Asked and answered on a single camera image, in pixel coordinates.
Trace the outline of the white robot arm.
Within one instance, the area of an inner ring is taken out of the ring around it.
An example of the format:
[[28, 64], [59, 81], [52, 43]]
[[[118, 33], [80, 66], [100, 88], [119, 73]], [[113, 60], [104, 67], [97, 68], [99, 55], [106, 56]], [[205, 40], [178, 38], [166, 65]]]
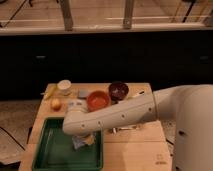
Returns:
[[181, 85], [145, 93], [88, 114], [71, 107], [68, 135], [174, 118], [172, 171], [213, 171], [213, 84]]

